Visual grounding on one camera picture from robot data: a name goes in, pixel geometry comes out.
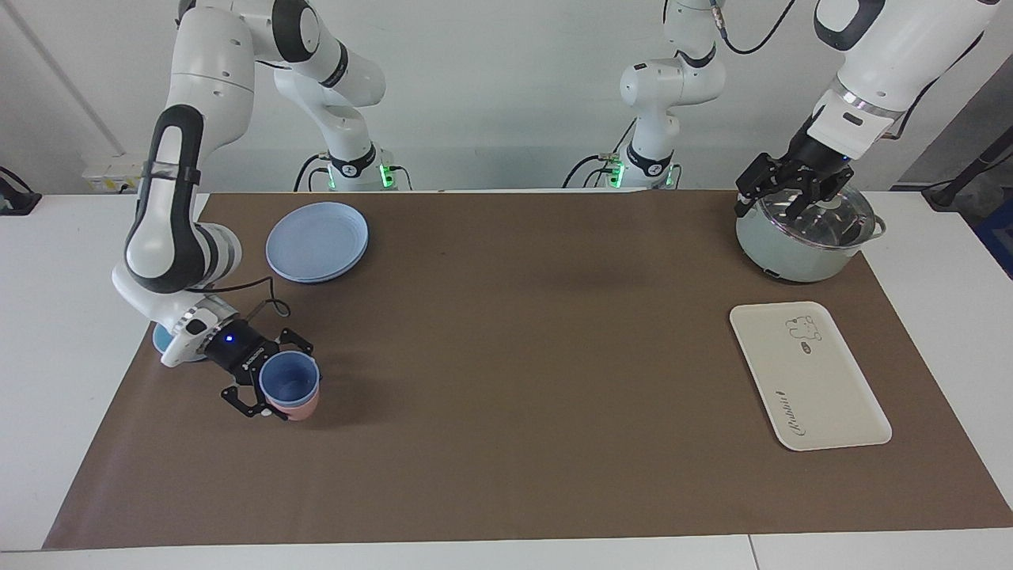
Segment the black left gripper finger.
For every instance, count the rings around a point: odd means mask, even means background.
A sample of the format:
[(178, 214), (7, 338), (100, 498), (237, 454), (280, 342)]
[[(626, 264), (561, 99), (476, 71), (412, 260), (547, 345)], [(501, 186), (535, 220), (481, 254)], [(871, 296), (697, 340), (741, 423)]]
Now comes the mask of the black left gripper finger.
[(735, 215), (745, 217), (760, 198), (784, 190), (789, 178), (788, 167), (788, 160), (774, 158), (769, 153), (757, 155), (737, 178)]
[(784, 188), (799, 191), (784, 211), (786, 221), (793, 222), (809, 206), (835, 198), (840, 191), (840, 177), (833, 174), (831, 177), (820, 178), (819, 173), (813, 170), (803, 170), (785, 183)]

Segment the blue plastic cup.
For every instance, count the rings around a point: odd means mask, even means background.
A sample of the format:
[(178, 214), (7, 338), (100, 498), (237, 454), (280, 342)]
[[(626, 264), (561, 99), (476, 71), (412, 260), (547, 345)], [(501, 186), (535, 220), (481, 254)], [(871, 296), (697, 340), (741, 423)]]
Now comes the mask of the blue plastic cup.
[(318, 393), (320, 378), (320, 368), (312, 356), (285, 351), (264, 362), (257, 375), (257, 386), (272, 404), (298, 407)]

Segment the pink plastic cup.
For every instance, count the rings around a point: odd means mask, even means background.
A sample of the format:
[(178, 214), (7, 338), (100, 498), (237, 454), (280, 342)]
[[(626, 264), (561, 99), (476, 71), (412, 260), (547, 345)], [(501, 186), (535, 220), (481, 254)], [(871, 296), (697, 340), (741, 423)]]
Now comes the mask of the pink plastic cup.
[(279, 398), (266, 396), (268, 404), (281, 414), (285, 415), (287, 420), (290, 421), (303, 421), (310, 418), (318, 405), (320, 400), (320, 389), (312, 390), (312, 393), (307, 394), (307, 396), (298, 398), (294, 401), (283, 401)]

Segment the cream tray with rabbit print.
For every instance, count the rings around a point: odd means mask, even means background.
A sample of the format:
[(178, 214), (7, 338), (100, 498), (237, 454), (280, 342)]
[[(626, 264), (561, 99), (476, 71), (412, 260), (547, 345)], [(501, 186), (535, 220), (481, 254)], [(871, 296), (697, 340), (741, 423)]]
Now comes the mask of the cream tray with rabbit print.
[(875, 393), (820, 303), (736, 306), (730, 324), (783, 447), (868, 447), (893, 438)]

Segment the glass pot lid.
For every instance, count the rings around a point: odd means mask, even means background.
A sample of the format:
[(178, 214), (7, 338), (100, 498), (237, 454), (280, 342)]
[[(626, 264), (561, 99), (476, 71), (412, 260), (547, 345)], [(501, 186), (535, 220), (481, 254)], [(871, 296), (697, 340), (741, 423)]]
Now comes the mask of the glass pot lid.
[(753, 209), (776, 230), (811, 248), (859, 248), (886, 233), (882, 217), (853, 188), (843, 188), (829, 201), (814, 201), (792, 218), (789, 207), (799, 197), (800, 190), (781, 190), (760, 198)]

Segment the pale green cooking pot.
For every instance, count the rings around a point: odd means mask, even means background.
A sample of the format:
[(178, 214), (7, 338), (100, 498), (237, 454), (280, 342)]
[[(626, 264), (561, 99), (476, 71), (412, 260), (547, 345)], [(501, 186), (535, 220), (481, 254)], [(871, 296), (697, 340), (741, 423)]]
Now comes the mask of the pale green cooking pot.
[(776, 230), (753, 208), (737, 219), (735, 231), (744, 253), (764, 273), (796, 283), (815, 283), (838, 275), (863, 246), (844, 250), (811, 248)]

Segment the light blue bowl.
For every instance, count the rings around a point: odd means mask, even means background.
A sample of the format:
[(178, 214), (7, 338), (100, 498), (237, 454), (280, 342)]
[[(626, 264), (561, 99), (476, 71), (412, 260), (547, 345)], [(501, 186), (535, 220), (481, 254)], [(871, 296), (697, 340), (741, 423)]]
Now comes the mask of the light blue bowl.
[[(163, 354), (171, 343), (171, 340), (173, 340), (173, 335), (171, 335), (166, 327), (163, 327), (163, 325), (160, 325), (159, 322), (156, 322), (151, 339), (156, 350), (160, 354)], [(187, 362), (200, 362), (205, 361), (206, 359), (206, 355), (196, 354), (192, 358), (189, 358)]]

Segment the blue round plate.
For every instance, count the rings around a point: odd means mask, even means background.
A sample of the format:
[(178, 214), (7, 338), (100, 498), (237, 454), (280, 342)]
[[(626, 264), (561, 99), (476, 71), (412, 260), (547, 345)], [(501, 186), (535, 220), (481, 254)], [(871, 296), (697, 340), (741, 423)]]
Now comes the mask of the blue round plate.
[(323, 283), (350, 271), (364, 257), (368, 221), (346, 203), (319, 202), (293, 210), (265, 242), (269, 268), (295, 283)]

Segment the black stand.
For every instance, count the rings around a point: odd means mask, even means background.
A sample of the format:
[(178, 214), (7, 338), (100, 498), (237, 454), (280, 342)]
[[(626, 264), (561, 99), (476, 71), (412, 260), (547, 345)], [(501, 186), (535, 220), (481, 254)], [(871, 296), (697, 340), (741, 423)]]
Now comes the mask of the black stand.
[(1002, 165), (1011, 158), (1013, 158), (1013, 145), (1010, 145), (1006, 150), (996, 150), (991, 147), (985, 149), (955, 178), (941, 181), (941, 183), (930, 184), (926, 188), (923, 188), (921, 195), (935, 211), (952, 211), (959, 192), (970, 181), (973, 181), (982, 173), (987, 173), (989, 170)]

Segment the blue crate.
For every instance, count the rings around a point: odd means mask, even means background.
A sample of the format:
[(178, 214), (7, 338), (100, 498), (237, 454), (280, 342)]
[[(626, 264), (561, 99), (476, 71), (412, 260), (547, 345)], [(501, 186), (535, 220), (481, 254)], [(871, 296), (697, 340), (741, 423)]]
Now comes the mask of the blue crate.
[(1013, 198), (1006, 199), (975, 225), (973, 233), (1013, 280)]

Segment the brown table mat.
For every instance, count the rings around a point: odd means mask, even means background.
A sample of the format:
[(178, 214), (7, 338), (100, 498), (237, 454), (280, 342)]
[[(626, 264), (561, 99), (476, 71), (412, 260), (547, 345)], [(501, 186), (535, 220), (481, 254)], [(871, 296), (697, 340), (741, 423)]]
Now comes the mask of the brown table mat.
[[(254, 325), (314, 347), (311, 418), (246, 418), (210, 362), (142, 347), (48, 549), (1013, 526), (862, 257), (819, 284), (744, 255), (729, 192), (340, 197), (370, 228)], [(889, 419), (793, 452), (730, 327), (817, 302)]]

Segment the black clamp at table edge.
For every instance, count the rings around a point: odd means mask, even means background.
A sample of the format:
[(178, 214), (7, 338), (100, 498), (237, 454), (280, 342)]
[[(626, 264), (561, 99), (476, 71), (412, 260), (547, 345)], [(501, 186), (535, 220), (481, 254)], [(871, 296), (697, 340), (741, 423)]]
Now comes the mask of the black clamp at table edge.
[(0, 165), (0, 216), (29, 215), (41, 198), (21, 177)]

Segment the white wall outlet box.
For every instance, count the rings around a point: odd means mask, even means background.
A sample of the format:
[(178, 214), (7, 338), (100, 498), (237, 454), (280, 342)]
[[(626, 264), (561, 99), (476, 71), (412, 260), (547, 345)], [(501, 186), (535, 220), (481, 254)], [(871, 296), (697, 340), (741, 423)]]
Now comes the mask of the white wall outlet box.
[(140, 190), (142, 166), (147, 159), (137, 154), (88, 162), (81, 178), (90, 192), (131, 194)]

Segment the white wall conduit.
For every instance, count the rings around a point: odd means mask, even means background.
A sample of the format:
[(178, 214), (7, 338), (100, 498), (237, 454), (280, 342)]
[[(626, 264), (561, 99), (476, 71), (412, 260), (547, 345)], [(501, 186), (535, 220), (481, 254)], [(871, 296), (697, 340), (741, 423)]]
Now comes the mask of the white wall conduit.
[(28, 51), (28, 58), (32, 61), (33, 67), (43, 75), (44, 83), (59, 95), (61, 107), (65, 109), (64, 118), (68, 119), (72, 116), (75, 127), (80, 132), (87, 134), (88, 143), (85, 148), (91, 153), (98, 153), (110, 158), (122, 158), (126, 151), (116, 140), (115, 134), (108, 129), (106, 123), (95, 112), (86, 97), (80, 93), (71, 78), (66, 75), (57, 59), (44, 46), (35, 30), (32, 30), (32, 26), (19, 13), (12, 0), (0, 0), (0, 14), (9, 19), (12, 29), (14, 29), (14, 35)]

